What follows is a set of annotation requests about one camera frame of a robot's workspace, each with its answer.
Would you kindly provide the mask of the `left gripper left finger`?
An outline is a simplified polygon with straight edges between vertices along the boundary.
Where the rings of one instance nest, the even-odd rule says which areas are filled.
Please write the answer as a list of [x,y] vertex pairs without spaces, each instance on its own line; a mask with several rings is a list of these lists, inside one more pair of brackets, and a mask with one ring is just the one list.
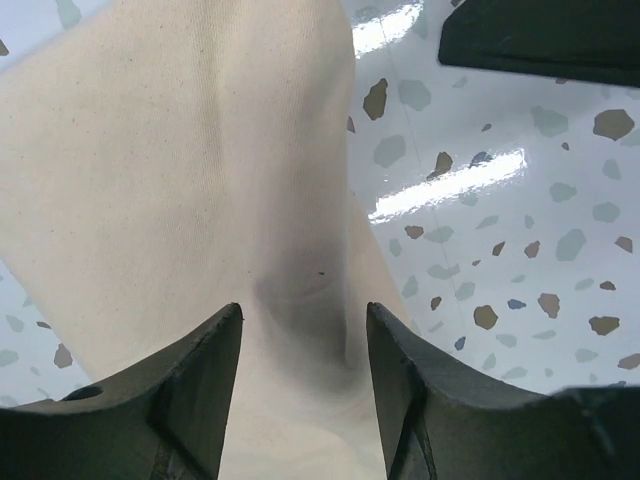
[[1,411],[4,479],[215,479],[239,359],[242,310],[59,401]]

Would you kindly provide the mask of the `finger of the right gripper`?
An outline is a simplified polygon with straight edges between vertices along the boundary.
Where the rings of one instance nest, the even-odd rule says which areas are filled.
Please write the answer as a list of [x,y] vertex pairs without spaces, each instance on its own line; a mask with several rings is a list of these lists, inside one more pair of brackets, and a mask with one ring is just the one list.
[[639,86],[636,0],[470,0],[445,20],[447,66]]

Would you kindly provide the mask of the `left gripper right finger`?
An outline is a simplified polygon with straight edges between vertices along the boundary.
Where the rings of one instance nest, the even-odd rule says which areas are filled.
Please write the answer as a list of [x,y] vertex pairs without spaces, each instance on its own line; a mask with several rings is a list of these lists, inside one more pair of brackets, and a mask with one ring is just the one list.
[[636,479],[639,389],[550,396],[481,373],[367,306],[367,341],[390,479]]

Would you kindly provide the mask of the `beige cloth mat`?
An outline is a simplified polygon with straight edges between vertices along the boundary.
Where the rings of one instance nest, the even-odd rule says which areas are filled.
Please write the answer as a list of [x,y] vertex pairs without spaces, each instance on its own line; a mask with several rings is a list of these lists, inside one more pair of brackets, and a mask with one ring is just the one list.
[[381,479],[339,1],[116,1],[1,76],[1,256],[103,378],[244,314],[221,475]]

